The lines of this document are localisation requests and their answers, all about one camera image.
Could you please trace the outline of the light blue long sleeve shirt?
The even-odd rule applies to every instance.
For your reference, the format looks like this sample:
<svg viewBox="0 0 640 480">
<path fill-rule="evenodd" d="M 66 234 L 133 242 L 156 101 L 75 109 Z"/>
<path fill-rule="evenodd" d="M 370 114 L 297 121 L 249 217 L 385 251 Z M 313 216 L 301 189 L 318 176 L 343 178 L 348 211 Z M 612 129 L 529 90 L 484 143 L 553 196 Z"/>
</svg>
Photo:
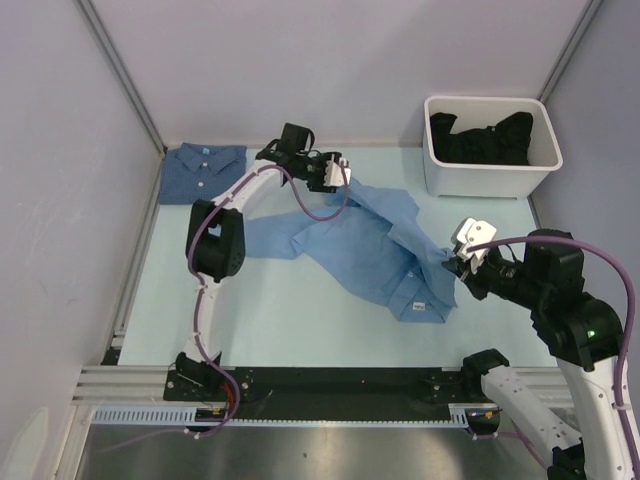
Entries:
<svg viewBox="0 0 640 480">
<path fill-rule="evenodd" d="M 451 253 L 418 224 L 419 207 L 401 189 L 353 181 L 309 214 L 291 212 L 245 224 L 246 254 L 294 260 L 306 255 L 345 290 L 384 306 L 400 322 L 443 323 L 456 308 Z"/>
</svg>

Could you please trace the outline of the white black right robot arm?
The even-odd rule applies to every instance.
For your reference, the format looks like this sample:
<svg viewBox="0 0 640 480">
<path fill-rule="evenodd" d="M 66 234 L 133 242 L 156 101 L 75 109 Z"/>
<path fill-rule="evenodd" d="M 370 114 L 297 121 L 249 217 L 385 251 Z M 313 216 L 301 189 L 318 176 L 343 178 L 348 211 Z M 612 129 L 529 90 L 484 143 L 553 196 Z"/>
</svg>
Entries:
<svg viewBox="0 0 640 480">
<path fill-rule="evenodd" d="M 639 431 L 627 390 L 636 313 L 629 274 L 611 255 L 566 232 L 540 229 L 502 240 L 496 233 L 486 221 L 464 220 L 443 265 L 474 298 L 493 294 L 530 311 L 533 329 L 566 381 L 578 426 L 563 422 L 495 349 L 464 359 L 463 393 L 502 409 L 550 479 L 638 478 Z M 585 253 L 607 262 L 621 278 L 624 319 L 585 291 Z"/>
</svg>

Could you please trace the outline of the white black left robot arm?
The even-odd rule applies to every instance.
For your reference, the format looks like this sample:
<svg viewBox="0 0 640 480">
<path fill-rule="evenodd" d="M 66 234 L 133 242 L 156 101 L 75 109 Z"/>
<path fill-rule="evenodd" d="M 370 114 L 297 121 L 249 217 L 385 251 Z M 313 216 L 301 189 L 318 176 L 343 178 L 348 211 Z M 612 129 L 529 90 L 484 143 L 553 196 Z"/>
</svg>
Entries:
<svg viewBox="0 0 640 480">
<path fill-rule="evenodd" d="M 196 300 L 191 331 L 169 371 L 169 390 L 185 384 L 197 398 L 207 400 L 233 384 L 220 366 L 221 302 L 245 260 L 247 215 L 279 188 L 295 188 L 295 180 L 311 192 L 348 191 L 349 161 L 340 152 L 316 150 L 314 143 L 310 129 L 285 124 L 280 137 L 259 150 L 252 166 L 231 187 L 210 201 L 193 204 L 186 258 L 197 282 Z"/>
</svg>

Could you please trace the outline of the white plastic bin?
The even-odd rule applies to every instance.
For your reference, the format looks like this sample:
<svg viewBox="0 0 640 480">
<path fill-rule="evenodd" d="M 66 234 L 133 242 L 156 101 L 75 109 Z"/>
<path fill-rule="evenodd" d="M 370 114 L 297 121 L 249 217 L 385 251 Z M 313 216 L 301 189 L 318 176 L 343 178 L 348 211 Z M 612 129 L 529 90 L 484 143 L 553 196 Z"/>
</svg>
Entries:
<svg viewBox="0 0 640 480">
<path fill-rule="evenodd" d="M 436 156 L 430 117 L 453 114 L 451 132 L 495 126 L 509 115 L 526 112 L 533 125 L 528 163 L 524 166 L 442 162 Z M 433 196 L 525 198 L 563 165 L 562 154 L 545 106 L 531 98 L 436 95 L 424 102 L 423 164 L 426 187 Z"/>
</svg>

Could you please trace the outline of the folded dark blue checked shirt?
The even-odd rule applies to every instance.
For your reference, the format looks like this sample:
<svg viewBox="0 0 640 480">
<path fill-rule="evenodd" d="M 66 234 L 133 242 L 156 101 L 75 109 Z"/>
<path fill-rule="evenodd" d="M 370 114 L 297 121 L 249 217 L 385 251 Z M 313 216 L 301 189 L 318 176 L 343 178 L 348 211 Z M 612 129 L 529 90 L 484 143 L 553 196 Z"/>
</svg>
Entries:
<svg viewBox="0 0 640 480">
<path fill-rule="evenodd" d="M 246 172 L 247 147 L 182 143 L 162 162 L 158 203 L 191 205 L 214 198 Z"/>
</svg>

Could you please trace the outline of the black shirt in bin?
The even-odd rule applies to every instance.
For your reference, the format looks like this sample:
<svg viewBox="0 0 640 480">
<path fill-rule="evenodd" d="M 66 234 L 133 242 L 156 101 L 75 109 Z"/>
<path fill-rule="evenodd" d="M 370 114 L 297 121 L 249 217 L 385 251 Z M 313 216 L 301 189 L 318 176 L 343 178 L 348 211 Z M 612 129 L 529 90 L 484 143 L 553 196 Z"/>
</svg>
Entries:
<svg viewBox="0 0 640 480">
<path fill-rule="evenodd" d="M 430 116 L 432 145 L 439 161 L 466 165 L 529 165 L 532 114 L 516 112 L 496 125 L 453 133 L 457 119 L 449 113 Z"/>
</svg>

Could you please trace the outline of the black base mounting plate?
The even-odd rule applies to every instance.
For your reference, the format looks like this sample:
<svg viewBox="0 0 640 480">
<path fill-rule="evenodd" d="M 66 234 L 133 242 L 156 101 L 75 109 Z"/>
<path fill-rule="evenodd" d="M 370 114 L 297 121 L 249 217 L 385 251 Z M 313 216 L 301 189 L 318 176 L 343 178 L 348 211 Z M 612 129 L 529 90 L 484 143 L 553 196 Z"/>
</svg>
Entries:
<svg viewBox="0 0 640 480">
<path fill-rule="evenodd" d="M 451 404 L 489 401 L 460 370 L 237 367 L 227 373 L 239 386 L 239 420 L 443 420 Z"/>
</svg>

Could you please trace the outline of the aluminium frame rail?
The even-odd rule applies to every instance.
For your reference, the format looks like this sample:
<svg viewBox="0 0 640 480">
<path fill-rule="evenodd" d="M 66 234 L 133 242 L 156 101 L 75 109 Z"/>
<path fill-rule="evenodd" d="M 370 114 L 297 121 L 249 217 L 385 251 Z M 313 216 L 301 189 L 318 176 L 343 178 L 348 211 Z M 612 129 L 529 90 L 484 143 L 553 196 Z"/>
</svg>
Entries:
<svg viewBox="0 0 640 480">
<path fill-rule="evenodd" d="M 93 366 L 83 368 L 74 400 L 89 403 L 124 404 L 126 402 L 165 403 L 216 403 L 224 399 L 224 387 L 216 393 L 190 388 L 181 384 L 175 390 L 167 388 L 167 378 L 172 366 Z M 488 374 L 467 369 L 460 370 L 472 381 L 477 381 L 481 393 L 489 401 L 504 396 L 520 398 L 531 394 L 552 406 L 574 406 L 579 398 L 592 394 L 596 398 L 613 399 L 614 381 L 608 370 L 570 371 L 555 367 L 495 367 Z"/>
</svg>

